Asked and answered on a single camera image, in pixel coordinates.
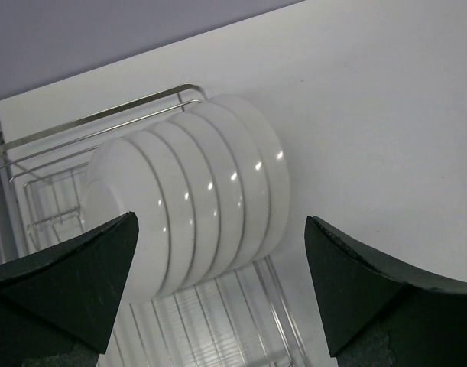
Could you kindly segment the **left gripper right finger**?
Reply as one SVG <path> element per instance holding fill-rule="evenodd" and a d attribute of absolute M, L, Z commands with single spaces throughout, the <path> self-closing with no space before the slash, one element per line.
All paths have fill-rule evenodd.
<path fill-rule="evenodd" d="M 467 283 L 410 265 L 316 216 L 306 257 L 340 366 L 467 366 Z"/>

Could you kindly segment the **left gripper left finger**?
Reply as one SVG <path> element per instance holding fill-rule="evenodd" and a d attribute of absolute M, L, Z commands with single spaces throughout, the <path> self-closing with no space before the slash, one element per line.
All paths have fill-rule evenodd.
<path fill-rule="evenodd" d="M 0 366 L 95 366 L 105 354 L 138 241 L 120 215 L 0 265 Z"/>

